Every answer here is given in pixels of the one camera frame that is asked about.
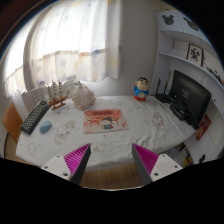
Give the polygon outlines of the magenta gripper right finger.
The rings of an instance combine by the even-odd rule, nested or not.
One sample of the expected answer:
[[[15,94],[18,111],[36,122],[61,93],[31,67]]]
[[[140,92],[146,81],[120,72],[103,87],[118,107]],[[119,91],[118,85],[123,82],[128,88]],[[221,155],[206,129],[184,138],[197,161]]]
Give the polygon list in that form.
[[[135,143],[132,144],[132,156],[144,185],[182,169],[182,167],[168,155],[157,155],[149,149]]]

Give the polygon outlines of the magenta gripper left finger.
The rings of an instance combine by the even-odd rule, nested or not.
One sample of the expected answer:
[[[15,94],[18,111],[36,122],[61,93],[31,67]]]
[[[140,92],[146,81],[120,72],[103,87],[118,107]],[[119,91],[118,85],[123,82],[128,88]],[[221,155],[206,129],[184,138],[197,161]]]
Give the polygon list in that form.
[[[54,156],[42,166],[42,169],[79,185],[90,154],[91,147],[89,144],[86,144],[65,156]]]

